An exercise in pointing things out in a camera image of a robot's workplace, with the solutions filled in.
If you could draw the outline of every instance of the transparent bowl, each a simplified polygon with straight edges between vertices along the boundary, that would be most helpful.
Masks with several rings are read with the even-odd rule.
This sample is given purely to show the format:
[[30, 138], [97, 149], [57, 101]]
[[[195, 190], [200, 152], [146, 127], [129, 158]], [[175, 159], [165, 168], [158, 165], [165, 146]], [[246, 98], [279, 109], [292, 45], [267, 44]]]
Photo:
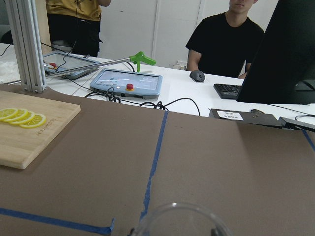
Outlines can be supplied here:
[[159, 206], [140, 221], [131, 236], [232, 236], [209, 209], [188, 203]]

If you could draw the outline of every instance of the white label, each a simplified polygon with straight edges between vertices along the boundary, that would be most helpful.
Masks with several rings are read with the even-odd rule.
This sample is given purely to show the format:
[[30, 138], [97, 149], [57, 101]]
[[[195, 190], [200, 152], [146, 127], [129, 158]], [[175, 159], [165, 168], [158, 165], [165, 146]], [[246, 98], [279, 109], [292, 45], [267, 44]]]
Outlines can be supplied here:
[[223, 111], [217, 111], [219, 117], [225, 118], [225, 119], [235, 119], [235, 120], [243, 120], [241, 117], [241, 114], [237, 112], [223, 112]]

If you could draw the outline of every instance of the yellow shirt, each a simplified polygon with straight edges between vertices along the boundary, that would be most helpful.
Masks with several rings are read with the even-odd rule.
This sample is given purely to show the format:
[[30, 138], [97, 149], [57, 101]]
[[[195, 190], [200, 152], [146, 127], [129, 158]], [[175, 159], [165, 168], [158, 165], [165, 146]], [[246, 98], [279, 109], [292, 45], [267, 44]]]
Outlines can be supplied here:
[[49, 14], [77, 17], [78, 13], [78, 18], [90, 21], [100, 21], [102, 12], [97, 0], [46, 0], [46, 9]]

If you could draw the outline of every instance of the keyboard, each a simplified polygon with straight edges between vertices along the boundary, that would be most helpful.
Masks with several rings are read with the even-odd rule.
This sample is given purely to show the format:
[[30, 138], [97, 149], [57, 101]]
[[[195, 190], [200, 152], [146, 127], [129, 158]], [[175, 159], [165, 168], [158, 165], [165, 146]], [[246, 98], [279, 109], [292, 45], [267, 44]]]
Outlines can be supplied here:
[[214, 84], [213, 87], [223, 99], [236, 99], [241, 85]]

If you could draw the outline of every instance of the yellow lemon slice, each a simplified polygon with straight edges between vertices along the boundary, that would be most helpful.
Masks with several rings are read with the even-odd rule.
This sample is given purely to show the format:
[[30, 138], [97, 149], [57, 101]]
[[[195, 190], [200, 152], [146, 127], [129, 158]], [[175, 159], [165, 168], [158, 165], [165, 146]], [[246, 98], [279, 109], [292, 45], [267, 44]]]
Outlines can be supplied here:
[[0, 110], [0, 120], [5, 120], [8, 118], [13, 117], [15, 114], [18, 113], [17, 108], [5, 108]]
[[35, 114], [34, 118], [26, 123], [20, 124], [22, 128], [39, 127], [46, 122], [46, 116], [43, 114]]
[[12, 122], [12, 121], [16, 121], [19, 119], [23, 119], [24, 117], [26, 117], [26, 115], [28, 114], [28, 110], [24, 109], [24, 108], [20, 108], [18, 109], [17, 114], [15, 114], [14, 116], [7, 118], [5, 120], [3, 120], [4, 122]]
[[20, 118], [20, 119], [18, 119], [16, 121], [11, 121], [10, 124], [24, 124], [26, 122], [31, 121], [34, 118], [34, 116], [35, 116], [34, 112], [28, 111], [28, 113], [26, 114], [25, 117]]

